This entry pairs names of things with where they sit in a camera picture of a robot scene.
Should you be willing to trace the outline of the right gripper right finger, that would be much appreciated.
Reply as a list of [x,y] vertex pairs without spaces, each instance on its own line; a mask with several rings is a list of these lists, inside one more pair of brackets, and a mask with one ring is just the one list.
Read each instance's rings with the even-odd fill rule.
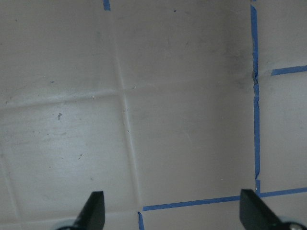
[[246,230],[287,230],[273,211],[251,189],[242,189],[239,202],[239,219]]

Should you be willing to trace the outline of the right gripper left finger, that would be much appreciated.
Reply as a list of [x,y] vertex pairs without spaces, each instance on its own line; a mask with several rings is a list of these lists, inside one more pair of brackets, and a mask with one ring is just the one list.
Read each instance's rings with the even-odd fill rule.
[[104,192],[92,192],[72,225],[72,230],[102,230],[105,225]]

